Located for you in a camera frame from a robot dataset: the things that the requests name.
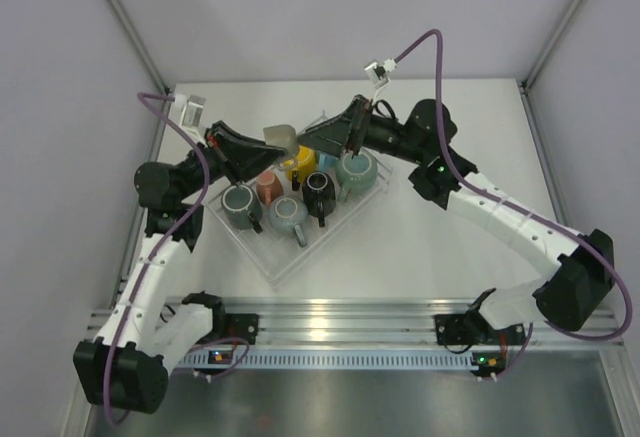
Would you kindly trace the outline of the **light blue mug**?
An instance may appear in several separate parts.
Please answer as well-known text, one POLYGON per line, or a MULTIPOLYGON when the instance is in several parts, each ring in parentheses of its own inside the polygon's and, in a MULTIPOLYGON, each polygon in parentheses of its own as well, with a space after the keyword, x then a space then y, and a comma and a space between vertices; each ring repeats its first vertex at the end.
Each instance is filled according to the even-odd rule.
POLYGON ((333 167, 338 159, 334 156, 320 153, 317 162, 317 168, 321 171, 326 171, 327 169, 333 167))

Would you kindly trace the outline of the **pink coral mug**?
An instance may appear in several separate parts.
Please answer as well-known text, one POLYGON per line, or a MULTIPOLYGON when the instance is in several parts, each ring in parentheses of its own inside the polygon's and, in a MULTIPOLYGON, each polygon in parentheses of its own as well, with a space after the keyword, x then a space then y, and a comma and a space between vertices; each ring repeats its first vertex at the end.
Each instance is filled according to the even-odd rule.
POLYGON ((284 188, 276 173, 266 170, 256 179, 256 193, 260 202, 265 207, 270 207, 277 198, 284 195, 284 188))

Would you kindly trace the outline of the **yellow enamel mug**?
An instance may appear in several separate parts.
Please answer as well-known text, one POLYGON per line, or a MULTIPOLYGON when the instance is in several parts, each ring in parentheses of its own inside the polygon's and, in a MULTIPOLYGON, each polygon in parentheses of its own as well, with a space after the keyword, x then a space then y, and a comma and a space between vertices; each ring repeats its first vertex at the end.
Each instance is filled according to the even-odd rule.
POLYGON ((296 158, 285 160, 283 166, 285 176, 290 182, 296 180, 302 184, 316 170, 315 151, 309 147, 300 146, 296 158))

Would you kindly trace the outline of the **olive beige small mug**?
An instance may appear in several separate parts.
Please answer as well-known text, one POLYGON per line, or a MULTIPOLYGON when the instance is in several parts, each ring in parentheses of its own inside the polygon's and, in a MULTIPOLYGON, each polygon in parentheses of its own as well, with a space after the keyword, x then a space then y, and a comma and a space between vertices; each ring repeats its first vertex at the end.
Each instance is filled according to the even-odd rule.
POLYGON ((285 155, 276 166, 281 171, 288 171, 298 164, 299 144, 296 130, 289 124, 279 124, 263 128, 265 143, 285 150, 285 155))

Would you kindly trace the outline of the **teal speckled ceramic mug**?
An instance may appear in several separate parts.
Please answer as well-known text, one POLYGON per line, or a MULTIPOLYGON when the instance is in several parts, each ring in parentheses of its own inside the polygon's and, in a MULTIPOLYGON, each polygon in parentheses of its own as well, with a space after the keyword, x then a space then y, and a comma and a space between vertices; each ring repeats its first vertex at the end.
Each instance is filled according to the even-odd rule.
POLYGON ((345 153, 335 166, 340 187, 337 200, 343 203, 351 196, 368 192, 376 181, 377 173, 377 161, 369 152, 362 151, 357 155, 345 153))

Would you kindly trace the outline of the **dark green cup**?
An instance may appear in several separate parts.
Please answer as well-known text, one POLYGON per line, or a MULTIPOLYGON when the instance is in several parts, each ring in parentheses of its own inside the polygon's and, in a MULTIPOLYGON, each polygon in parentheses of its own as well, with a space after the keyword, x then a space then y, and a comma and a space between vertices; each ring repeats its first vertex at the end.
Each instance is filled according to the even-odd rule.
POLYGON ((256 192, 248 185, 231 185, 222 194, 221 206, 230 224, 238 230, 263 231, 263 209, 256 192))

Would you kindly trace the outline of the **black mug white interior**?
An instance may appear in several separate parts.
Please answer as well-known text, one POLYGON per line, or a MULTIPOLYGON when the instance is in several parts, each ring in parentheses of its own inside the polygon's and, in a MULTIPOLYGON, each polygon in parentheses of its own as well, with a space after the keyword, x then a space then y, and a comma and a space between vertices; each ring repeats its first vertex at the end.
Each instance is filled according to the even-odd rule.
POLYGON ((318 220, 320 228, 326 226, 326 219, 336 209, 336 190, 331 177, 321 171, 314 171, 306 177, 302 186, 303 201, 310 216, 318 220))

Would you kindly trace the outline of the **dark grey glazed mug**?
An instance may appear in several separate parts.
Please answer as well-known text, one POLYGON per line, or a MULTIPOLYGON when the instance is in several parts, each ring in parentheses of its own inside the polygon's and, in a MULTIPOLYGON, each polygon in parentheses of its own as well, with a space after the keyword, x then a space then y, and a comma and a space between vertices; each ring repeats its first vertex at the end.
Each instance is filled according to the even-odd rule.
POLYGON ((308 217, 307 207, 298 197, 279 197, 269 207, 268 221, 274 231, 293 238, 301 248, 308 245, 304 231, 308 217))

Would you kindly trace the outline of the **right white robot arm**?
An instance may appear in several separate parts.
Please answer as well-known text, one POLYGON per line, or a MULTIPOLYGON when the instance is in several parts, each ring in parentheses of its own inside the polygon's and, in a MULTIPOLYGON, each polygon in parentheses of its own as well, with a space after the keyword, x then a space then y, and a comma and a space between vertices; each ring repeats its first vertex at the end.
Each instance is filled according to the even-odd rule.
POLYGON ((549 222, 502 193, 451 148, 456 132, 448 109, 434 99, 419 101, 400 123, 376 114, 358 95, 298 141, 332 156, 367 149, 414 163, 409 180, 423 199, 483 228, 537 271, 537 279, 488 289, 469 306, 460 325, 472 342, 491 342, 521 323, 545 322, 563 334, 579 331, 614 286, 611 237, 549 222))

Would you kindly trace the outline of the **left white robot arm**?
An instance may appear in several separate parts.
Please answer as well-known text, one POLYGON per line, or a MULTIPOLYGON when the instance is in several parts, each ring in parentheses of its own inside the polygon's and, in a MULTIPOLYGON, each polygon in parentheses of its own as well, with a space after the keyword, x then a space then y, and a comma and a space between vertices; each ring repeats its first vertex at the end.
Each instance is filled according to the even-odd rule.
POLYGON ((106 323, 73 354, 87 401, 108 414, 154 413, 179 361, 226 335, 224 303, 204 291, 187 295, 164 326, 157 322, 171 285, 190 269, 209 186, 221 178, 247 182, 287 155, 286 148, 243 136, 222 121, 187 143, 181 162, 151 161, 136 171, 139 204, 147 211, 140 255, 106 323))

